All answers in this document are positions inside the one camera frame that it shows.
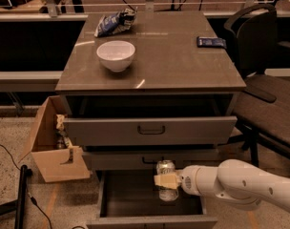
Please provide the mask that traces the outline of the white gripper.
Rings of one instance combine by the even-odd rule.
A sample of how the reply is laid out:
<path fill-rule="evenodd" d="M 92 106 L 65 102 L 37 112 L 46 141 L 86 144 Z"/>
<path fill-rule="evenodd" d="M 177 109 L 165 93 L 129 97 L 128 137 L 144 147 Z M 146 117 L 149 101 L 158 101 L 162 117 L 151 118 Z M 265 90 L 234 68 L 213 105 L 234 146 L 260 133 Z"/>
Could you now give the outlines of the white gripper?
<path fill-rule="evenodd" d="M 187 166 L 176 173 L 154 176 L 155 185 L 167 189 L 177 189 L 180 186 L 189 195 L 213 197 L 219 192 L 217 180 L 218 168 L 211 166 Z"/>

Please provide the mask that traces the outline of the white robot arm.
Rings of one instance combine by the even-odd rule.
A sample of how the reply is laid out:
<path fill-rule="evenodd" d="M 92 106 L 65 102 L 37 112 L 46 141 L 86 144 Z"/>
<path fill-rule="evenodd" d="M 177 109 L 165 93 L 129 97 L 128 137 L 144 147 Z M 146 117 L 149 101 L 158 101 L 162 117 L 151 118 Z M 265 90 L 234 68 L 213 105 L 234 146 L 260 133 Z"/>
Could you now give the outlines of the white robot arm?
<path fill-rule="evenodd" d="M 237 159 L 218 166 L 191 165 L 181 170 L 171 160 L 160 161 L 155 185 L 166 191 L 177 188 L 188 195 L 215 198 L 240 210 L 252 211 L 264 200 L 290 213 L 290 178 L 267 173 Z"/>

